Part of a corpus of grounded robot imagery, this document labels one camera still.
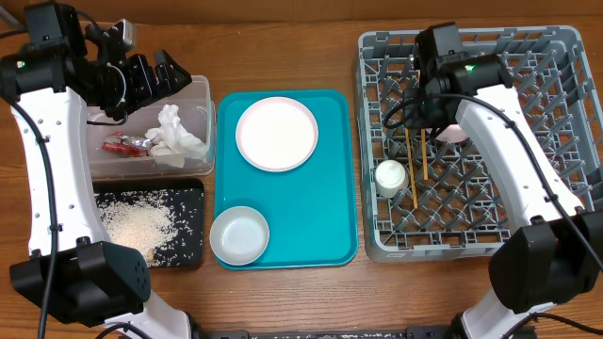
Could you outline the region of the small pink saucer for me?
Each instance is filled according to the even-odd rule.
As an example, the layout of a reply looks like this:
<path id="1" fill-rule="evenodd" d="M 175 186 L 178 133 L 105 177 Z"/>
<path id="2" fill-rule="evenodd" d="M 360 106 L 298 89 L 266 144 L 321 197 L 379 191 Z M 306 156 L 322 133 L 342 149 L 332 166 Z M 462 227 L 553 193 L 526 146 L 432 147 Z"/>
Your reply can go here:
<path id="1" fill-rule="evenodd" d="M 459 124 L 452 124 L 444 129 L 436 139 L 446 143 L 460 143 L 468 139 L 468 135 Z"/>

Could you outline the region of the large pink plate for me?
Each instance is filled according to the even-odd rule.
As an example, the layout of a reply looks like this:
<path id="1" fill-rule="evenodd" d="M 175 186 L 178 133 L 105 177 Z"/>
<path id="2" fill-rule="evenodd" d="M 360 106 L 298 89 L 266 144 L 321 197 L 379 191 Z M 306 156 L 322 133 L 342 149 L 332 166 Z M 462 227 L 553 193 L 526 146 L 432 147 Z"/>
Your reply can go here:
<path id="1" fill-rule="evenodd" d="M 274 96 L 243 112 L 236 124 L 236 145 L 257 169 L 284 172 L 301 166 L 318 145 L 318 122 L 301 102 Z"/>

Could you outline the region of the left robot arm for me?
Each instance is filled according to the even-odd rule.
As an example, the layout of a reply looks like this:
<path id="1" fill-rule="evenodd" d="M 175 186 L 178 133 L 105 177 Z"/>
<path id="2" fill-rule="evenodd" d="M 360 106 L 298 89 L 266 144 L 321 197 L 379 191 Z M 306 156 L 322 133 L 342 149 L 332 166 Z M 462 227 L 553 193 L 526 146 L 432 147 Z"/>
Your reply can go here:
<path id="1" fill-rule="evenodd" d="M 172 96 L 190 74 L 165 51 L 134 52 L 133 26 L 82 26 L 80 12 L 47 1 L 24 10 L 29 41 L 1 60 L 1 96 L 24 145 L 31 198 L 29 257 L 9 269 L 41 320 L 120 331 L 131 338 L 200 338 L 194 318 L 151 287 L 138 250 L 114 244 L 90 175 L 86 132 L 96 106 L 117 123 Z"/>

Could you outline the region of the red foil snack wrapper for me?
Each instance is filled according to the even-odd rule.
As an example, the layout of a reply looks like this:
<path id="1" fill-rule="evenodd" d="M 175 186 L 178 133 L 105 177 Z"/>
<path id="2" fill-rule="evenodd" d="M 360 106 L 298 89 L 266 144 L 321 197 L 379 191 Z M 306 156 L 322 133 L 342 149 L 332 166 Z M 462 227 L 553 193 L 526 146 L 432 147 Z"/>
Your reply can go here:
<path id="1" fill-rule="evenodd" d="M 129 157 L 144 157 L 150 154 L 152 142 L 145 137 L 132 137 L 121 130 L 107 136 L 102 145 L 105 151 Z"/>

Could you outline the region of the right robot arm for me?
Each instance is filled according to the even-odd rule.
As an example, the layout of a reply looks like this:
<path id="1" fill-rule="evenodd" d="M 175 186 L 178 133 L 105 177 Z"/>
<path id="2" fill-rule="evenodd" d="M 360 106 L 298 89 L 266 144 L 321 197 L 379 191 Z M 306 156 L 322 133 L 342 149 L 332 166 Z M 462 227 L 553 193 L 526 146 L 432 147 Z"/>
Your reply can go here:
<path id="1" fill-rule="evenodd" d="M 593 289 L 602 271 L 602 215 L 585 211 L 552 168 L 498 55 L 471 56 L 454 23 L 421 31 L 415 44 L 420 92 L 408 121 L 435 136 L 460 126 L 497 187 L 512 230 L 490 259 L 490 291 L 457 317 L 455 334 L 510 338 Z"/>

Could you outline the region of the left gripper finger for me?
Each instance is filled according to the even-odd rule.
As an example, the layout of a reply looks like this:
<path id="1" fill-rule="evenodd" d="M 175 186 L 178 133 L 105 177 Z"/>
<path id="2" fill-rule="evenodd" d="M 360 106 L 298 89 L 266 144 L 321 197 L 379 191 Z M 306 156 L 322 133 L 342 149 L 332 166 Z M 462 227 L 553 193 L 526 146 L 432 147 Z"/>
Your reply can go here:
<path id="1" fill-rule="evenodd" d="M 165 51 L 160 50 L 154 53 L 155 63 L 167 63 L 171 68 L 171 95 L 179 92 L 192 82 L 192 76 L 183 67 L 178 65 L 173 58 Z"/>
<path id="2" fill-rule="evenodd" d="M 158 97 L 167 97 L 171 95 L 171 68 L 167 63 L 160 63 L 155 67 L 157 85 L 156 91 Z"/>

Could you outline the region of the grey metal bowl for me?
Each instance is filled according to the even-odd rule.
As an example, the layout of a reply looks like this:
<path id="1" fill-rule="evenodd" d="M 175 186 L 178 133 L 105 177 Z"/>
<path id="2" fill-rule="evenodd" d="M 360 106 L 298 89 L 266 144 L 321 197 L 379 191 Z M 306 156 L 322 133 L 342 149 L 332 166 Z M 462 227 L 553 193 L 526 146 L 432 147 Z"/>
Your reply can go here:
<path id="1" fill-rule="evenodd" d="M 256 261 L 269 243 L 266 219 L 249 206 L 235 206 L 220 213 L 209 235 L 214 255 L 231 266 L 246 266 Z"/>

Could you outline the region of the wooden chopstick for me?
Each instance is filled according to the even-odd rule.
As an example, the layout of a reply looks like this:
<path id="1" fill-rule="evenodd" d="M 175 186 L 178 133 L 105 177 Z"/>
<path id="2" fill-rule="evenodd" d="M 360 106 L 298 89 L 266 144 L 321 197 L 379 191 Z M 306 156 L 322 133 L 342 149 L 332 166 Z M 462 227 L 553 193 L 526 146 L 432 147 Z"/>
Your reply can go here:
<path id="1" fill-rule="evenodd" d="M 408 167 L 409 167 L 409 174 L 410 174 L 410 186 L 411 186 L 411 191 L 413 194 L 413 206 L 414 209 L 418 208 L 418 202 L 417 202 L 417 194 L 416 194 L 416 182 L 415 182 L 415 171 L 414 171 L 414 163 L 413 163 L 413 147 L 412 147 L 412 141 L 410 138 L 410 132 L 409 129 L 405 127 L 404 129 L 404 134 L 405 134 L 405 141 L 406 141 L 406 147 L 407 147 L 407 158 L 408 158 Z"/>
<path id="2" fill-rule="evenodd" d="M 421 129 L 421 152 L 422 152 L 422 168 L 423 168 L 423 180 L 427 181 L 429 179 L 429 170 L 428 170 L 428 156 L 427 156 L 427 134 L 425 129 Z"/>

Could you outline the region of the white napkin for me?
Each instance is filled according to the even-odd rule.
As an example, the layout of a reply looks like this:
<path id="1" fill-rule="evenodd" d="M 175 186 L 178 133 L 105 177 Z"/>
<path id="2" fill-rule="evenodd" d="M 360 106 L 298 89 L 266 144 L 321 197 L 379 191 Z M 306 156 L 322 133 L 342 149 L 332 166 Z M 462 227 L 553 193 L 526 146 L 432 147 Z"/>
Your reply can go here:
<path id="1" fill-rule="evenodd" d="M 164 105 L 157 117 L 160 126 L 150 128 L 145 137 L 151 141 L 150 156 L 156 163 L 183 168 L 187 158 L 205 160 L 209 148 L 183 126 L 178 110 L 177 105 Z"/>

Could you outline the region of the white paper cup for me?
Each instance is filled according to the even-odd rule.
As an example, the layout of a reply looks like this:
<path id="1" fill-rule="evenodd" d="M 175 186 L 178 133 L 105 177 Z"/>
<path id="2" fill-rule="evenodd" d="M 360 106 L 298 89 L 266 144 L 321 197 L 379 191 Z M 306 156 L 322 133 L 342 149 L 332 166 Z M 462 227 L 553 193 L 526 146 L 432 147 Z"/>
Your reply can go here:
<path id="1" fill-rule="evenodd" d="M 400 162 L 384 160 L 375 169 L 375 185 L 381 196 L 391 199 L 407 189 L 409 174 Z"/>

